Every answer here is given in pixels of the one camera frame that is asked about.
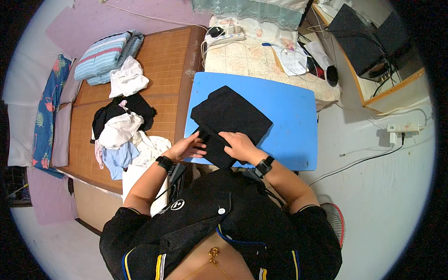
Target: white floor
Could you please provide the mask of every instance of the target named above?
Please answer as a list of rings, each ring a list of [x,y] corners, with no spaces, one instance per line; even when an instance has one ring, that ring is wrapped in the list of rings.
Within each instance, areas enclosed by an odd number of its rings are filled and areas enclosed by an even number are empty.
[[[425,115],[431,116],[431,107],[422,105],[421,109],[388,116],[379,123],[384,126],[407,121],[425,123]],[[383,146],[389,135],[385,129],[366,121],[371,114],[367,109],[343,110],[336,105],[322,110],[318,168],[301,172],[301,178],[310,184],[322,174],[388,151],[390,148]],[[347,119],[357,120],[348,123]],[[420,135],[406,138],[400,151],[368,160],[312,185],[319,202],[333,201],[344,215],[343,264],[336,279],[381,279],[391,268],[422,212],[433,157],[432,125]]]
[[[11,208],[20,234],[53,280],[112,280],[99,253],[99,236],[73,220],[40,226],[33,207]]]

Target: black speaker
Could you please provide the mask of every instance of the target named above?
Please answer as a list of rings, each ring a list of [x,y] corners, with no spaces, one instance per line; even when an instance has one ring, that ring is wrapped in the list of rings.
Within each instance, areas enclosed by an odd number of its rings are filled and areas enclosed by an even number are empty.
[[[347,4],[342,5],[328,28],[342,46],[356,74],[378,82],[376,77],[387,71],[385,67],[388,65],[375,37],[375,29]]]
[[[406,79],[423,67],[415,44],[407,35],[405,26],[396,12],[386,18],[375,35],[394,68],[400,71],[401,79]]]

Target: black wristwatch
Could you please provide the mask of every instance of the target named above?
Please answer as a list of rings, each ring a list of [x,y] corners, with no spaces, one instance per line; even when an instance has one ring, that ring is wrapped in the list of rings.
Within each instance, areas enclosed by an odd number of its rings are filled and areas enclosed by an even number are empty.
[[[163,167],[167,172],[170,172],[171,171],[171,168],[172,168],[172,165],[173,165],[173,162],[172,162],[172,160],[170,160],[170,158],[169,157],[167,157],[167,156],[160,156],[160,157],[158,157],[157,159],[156,159],[156,161],[159,163],[159,165],[161,166],[161,167]]]
[[[272,169],[271,164],[273,161],[274,158],[271,156],[268,156],[267,159],[262,159],[260,163],[254,168],[255,174],[260,179],[263,179],[263,176],[266,175],[266,173],[268,173]]]

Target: blue table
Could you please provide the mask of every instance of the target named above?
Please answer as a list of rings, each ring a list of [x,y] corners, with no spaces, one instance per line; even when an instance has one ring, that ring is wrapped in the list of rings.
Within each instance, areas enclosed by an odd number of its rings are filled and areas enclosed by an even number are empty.
[[[198,128],[190,118],[191,109],[222,86],[229,86],[273,122],[257,145],[258,148],[290,170],[316,169],[317,120],[314,92],[298,86],[239,75],[198,72],[191,89],[185,137]],[[185,161],[211,164],[204,158],[189,158]],[[233,166],[253,167],[239,162]]]

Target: light blue shirt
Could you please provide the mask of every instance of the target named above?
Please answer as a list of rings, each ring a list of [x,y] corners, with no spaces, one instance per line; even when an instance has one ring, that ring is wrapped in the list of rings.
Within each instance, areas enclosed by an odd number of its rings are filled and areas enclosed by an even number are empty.
[[[103,162],[111,173],[112,180],[123,178],[123,169],[127,168],[140,152],[131,141],[124,143],[118,150],[102,149]]]

